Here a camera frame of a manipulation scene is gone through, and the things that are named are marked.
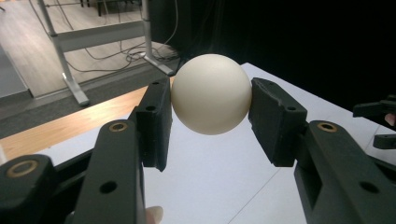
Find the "metal frame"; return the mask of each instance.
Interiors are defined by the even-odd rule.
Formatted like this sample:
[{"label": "metal frame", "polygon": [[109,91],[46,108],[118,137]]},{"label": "metal frame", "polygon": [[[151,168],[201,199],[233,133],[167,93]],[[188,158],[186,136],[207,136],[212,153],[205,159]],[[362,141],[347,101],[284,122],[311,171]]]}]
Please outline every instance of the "metal frame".
[{"label": "metal frame", "polygon": [[70,72],[70,68],[64,56],[64,53],[67,51],[84,49],[107,43],[113,43],[124,39],[144,36],[146,41],[146,52],[144,53],[144,59],[161,71],[163,71],[166,75],[172,76],[174,74],[174,71],[172,69],[158,62],[152,54],[148,0],[143,0],[142,2],[142,21],[131,21],[84,30],[64,32],[59,34],[57,34],[53,28],[50,15],[46,9],[46,6],[44,5],[44,0],[38,0],[38,4],[48,26],[49,37],[51,38],[52,44],[55,47],[62,69],[64,70],[64,82],[75,96],[79,105],[88,105],[90,103],[90,100],[86,96],[85,92],[78,85],[78,83],[75,81],[74,77]]}]

